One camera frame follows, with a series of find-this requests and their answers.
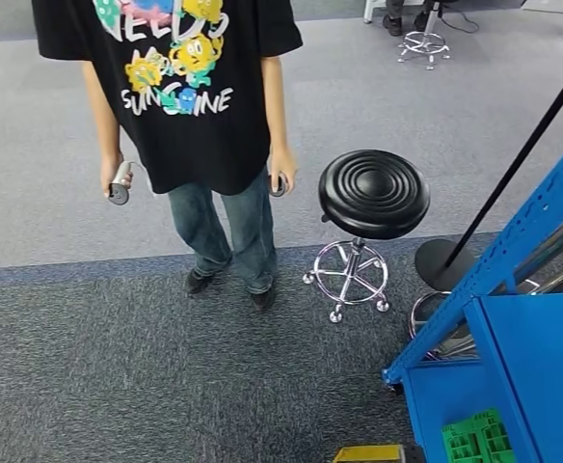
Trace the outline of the person's left hand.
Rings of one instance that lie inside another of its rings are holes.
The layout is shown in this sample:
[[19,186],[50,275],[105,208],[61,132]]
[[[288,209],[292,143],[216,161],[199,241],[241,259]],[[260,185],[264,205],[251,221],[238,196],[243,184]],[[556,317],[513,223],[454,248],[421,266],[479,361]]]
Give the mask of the person's left hand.
[[295,188],[297,164],[292,152],[284,146],[271,149],[269,162],[269,192],[278,198]]

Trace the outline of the person's right hand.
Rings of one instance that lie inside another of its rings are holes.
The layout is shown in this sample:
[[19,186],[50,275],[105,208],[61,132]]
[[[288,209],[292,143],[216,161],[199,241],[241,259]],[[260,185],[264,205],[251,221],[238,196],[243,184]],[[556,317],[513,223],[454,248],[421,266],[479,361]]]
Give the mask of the person's right hand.
[[106,199],[112,196],[112,185],[118,183],[126,190],[131,187],[133,174],[131,164],[125,161],[121,152],[106,152],[101,155],[100,182]]

